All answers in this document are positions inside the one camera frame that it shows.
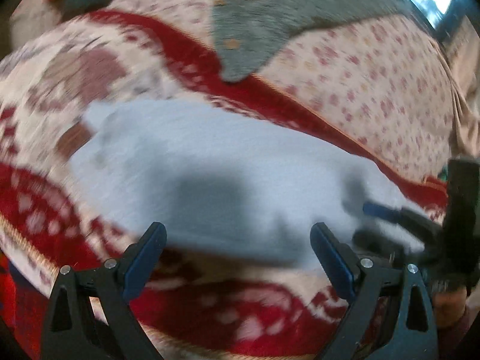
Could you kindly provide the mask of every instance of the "white garment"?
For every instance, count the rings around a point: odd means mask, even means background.
[[[374,162],[318,138],[183,100],[92,103],[84,121],[97,134],[71,168],[86,199],[135,235],[158,221],[172,247],[308,270],[320,221],[341,242],[370,226],[422,247],[362,214],[366,200],[421,208]]]

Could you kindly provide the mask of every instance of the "bed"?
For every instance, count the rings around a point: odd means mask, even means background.
[[[10,272],[4,281],[26,278],[6,286],[16,314],[3,317],[33,359],[33,321],[59,268],[97,266],[133,242],[82,200],[56,154],[58,138],[93,100],[188,97],[309,133],[372,159],[441,220],[445,188],[422,180],[450,156],[451,82],[412,20],[303,33],[259,72],[227,85],[209,32],[213,1],[114,0],[57,26],[52,8],[38,4],[46,14],[37,22],[25,0],[13,16],[38,37],[0,63],[0,248]],[[345,311],[328,282],[311,275],[174,250],[131,306],[175,359],[311,358]],[[98,303],[94,309],[101,316]]]

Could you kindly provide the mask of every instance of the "blue gripper pad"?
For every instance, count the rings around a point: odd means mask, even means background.
[[[165,226],[153,222],[140,240],[124,252],[118,274],[126,302],[140,295],[166,243]]]
[[[313,225],[310,244],[337,295],[349,304],[353,303],[356,297],[354,271],[358,268],[352,264],[358,261],[356,254],[348,245],[340,244],[324,223]]]
[[[363,204],[363,213],[390,223],[398,223],[401,217],[400,211],[372,202]]]

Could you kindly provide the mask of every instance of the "brown leather tag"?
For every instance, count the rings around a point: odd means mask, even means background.
[[[92,133],[81,122],[70,127],[57,141],[58,154],[68,161],[75,152],[92,139]]]

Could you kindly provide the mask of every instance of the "silver bolt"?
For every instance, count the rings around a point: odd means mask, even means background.
[[[361,259],[360,264],[364,268],[372,268],[374,265],[374,262],[371,259]]]
[[[406,268],[409,270],[409,272],[415,274],[419,271],[419,269],[417,268],[417,266],[415,264],[409,264],[406,266]]]
[[[108,259],[103,264],[103,266],[107,269],[115,268],[116,265],[117,265],[117,260],[115,260],[115,259]]]
[[[70,266],[69,265],[64,265],[62,268],[60,268],[60,273],[62,275],[66,275],[69,272],[70,272]]]

